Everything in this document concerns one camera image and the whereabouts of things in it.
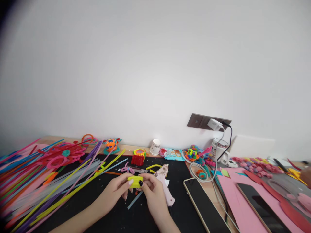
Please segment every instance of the woman's right hand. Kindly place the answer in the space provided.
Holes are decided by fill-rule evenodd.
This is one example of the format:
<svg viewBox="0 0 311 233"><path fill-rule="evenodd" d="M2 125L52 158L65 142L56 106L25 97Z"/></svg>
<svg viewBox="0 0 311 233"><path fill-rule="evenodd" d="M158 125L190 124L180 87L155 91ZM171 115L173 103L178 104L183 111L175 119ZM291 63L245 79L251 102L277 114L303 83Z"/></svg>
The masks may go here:
<svg viewBox="0 0 311 233"><path fill-rule="evenodd" d="M170 217L162 182L152 174L139 174L139 176L143 177L143 185L141 185L141 189L146 195L149 211L155 222L158 224Z"/></svg>
<svg viewBox="0 0 311 233"><path fill-rule="evenodd" d="M139 174L141 189L146 195L149 211L161 233L180 233L170 216L164 196L162 182L151 174Z"/></svg>

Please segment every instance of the white cup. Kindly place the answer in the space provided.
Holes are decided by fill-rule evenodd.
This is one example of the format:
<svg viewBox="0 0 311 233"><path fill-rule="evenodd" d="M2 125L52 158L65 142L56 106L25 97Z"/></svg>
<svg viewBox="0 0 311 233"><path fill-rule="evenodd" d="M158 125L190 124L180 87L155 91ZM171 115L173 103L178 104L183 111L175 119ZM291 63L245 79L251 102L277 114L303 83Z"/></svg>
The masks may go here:
<svg viewBox="0 0 311 233"><path fill-rule="evenodd" d="M153 139L152 145L149 149L150 154L157 156L160 152L160 145L161 145L161 142L159 139Z"/></svg>
<svg viewBox="0 0 311 233"><path fill-rule="evenodd" d="M212 150L210 152L210 154L212 154L212 160L214 162L216 162L216 159L218 159L221 154L228 148L229 144L224 141L224 140L220 140L220 142L218 143L217 146L217 150L216 150L216 144L219 141L219 139L215 138L212 142ZM228 159L230 159L230 153L229 152L225 152L225 154L228 155Z"/></svg>

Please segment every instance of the power outlet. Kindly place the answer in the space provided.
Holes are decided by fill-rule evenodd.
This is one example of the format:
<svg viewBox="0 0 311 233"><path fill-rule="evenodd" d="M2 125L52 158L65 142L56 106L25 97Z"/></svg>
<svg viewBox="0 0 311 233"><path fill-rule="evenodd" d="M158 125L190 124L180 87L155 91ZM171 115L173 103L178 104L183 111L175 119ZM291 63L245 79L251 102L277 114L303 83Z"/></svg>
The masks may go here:
<svg viewBox="0 0 311 233"><path fill-rule="evenodd" d="M187 126L200 128L203 123L204 117L205 117L204 115L192 113Z"/></svg>
<svg viewBox="0 0 311 233"><path fill-rule="evenodd" d="M224 121L224 122L227 123L228 125L232 122L231 120L228 120L228 119L217 118L217 117L212 117L212 116L204 116L200 128L213 130L211 127L209 127L209 126L207 125L207 123L210 121L210 119L215 119L216 121L218 121L218 122L220 122L220 123L221 123L222 121Z"/></svg>

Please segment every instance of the colorful craft toy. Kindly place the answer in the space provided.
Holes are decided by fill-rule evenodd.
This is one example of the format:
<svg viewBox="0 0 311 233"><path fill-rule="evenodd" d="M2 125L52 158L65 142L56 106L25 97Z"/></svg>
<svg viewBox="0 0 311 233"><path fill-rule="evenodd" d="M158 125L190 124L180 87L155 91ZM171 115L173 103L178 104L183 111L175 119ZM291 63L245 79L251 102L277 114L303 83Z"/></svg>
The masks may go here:
<svg viewBox="0 0 311 233"><path fill-rule="evenodd" d="M205 180L206 179L206 174L203 170L198 170L197 171L197 175L202 179L202 180Z"/></svg>
<svg viewBox="0 0 311 233"><path fill-rule="evenodd" d="M132 185L129 188L140 188L139 181L143 181L143 178L141 176L130 176L127 178L127 180L134 180Z"/></svg>
<svg viewBox="0 0 311 233"><path fill-rule="evenodd" d="M134 155L131 160L131 164L136 166L142 166L146 158L146 150L137 149L133 151Z"/></svg>
<svg viewBox="0 0 311 233"><path fill-rule="evenodd" d="M195 160L197 160L199 157L197 155L196 151L193 151L193 149L186 149L185 151L183 151L186 159L194 162Z"/></svg>
<svg viewBox="0 0 311 233"><path fill-rule="evenodd" d="M117 146L117 144L119 142L121 142L122 139L117 138L117 139L108 139L108 140L104 140L104 155L108 155L114 148L115 150L113 151L113 153L118 153L120 151L120 148Z"/></svg>
<svg viewBox="0 0 311 233"><path fill-rule="evenodd" d="M165 157L166 154L167 154L167 149L161 148L159 154L160 154L162 157Z"/></svg>
<svg viewBox="0 0 311 233"><path fill-rule="evenodd" d="M239 163L241 167L250 171L251 173L256 173L258 177L266 176L269 179L273 177L272 174L266 172L264 169L270 171L274 174L283 174L284 171L279 169L277 166L272 165L266 159L262 158L238 158L233 157L233 161Z"/></svg>
<svg viewBox="0 0 311 233"><path fill-rule="evenodd" d="M203 158L198 158L198 159L195 161L195 163L201 165L201 166L204 168L204 170L206 171L206 173L209 174L208 167L206 166L205 161L204 161Z"/></svg>

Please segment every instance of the pipe cleaner craft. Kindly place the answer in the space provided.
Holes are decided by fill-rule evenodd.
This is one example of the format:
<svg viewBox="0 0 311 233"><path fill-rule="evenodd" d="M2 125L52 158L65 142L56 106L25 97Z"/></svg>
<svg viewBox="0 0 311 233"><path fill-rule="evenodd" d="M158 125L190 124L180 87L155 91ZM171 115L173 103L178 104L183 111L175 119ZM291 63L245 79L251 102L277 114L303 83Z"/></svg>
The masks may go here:
<svg viewBox="0 0 311 233"><path fill-rule="evenodd" d="M141 176L130 176L127 178L127 180L134 180L132 185L129 188L140 188L139 181L143 181L143 178Z"/></svg>
<svg viewBox="0 0 311 233"><path fill-rule="evenodd" d="M125 164L125 167L124 168L121 168L121 172L127 172L127 173L132 173L132 174L135 174L135 171L132 169L132 168L130 168L130 167L128 167L127 166L127 164L128 164L129 162L127 162L126 164Z"/></svg>
<svg viewBox="0 0 311 233"><path fill-rule="evenodd" d="M191 145L190 148L185 149L183 151L186 159L188 159L189 161L194 162L195 160L197 160L198 158L203 158L204 160L211 160L209 153L211 152L212 147L208 147L205 150L200 149L198 146L196 145Z"/></svg>
<svg viewBox="0 0 311 233"><path fill-rule="evenodd" d="M199 158L199 156L197 155L196 151L193 151L192 149L186 149L185 151L183 151L185 157L194 162L195 160L197 160Z"/></svg>
<svg viewBox="0 0 311 233"><path fill-rule="evenodd" d="M113 151L113 153L118 153L120 151L120 148L117 146L117 144L121 141L122 139L120 138L104 140L104 155L108 155L115 147L116 149Z"/></svg>
<svg viewBox="0 0 311 233"><path fill-rule="evenodd" d="M134 155L132 157L131 164L134 164L136 166L142 166L146 158L146 150L137 149L137 150L134 150L133 153Z"/></svg>
<svg viewBox="0 0 311 233"><path fill-rule="evenodd" d="M205 174L205 172L204 172L202 169L197 170L197 175L198 175L198 177L200 177L202 180L205 180L205 179L206 179L206 174Z"/></svg>

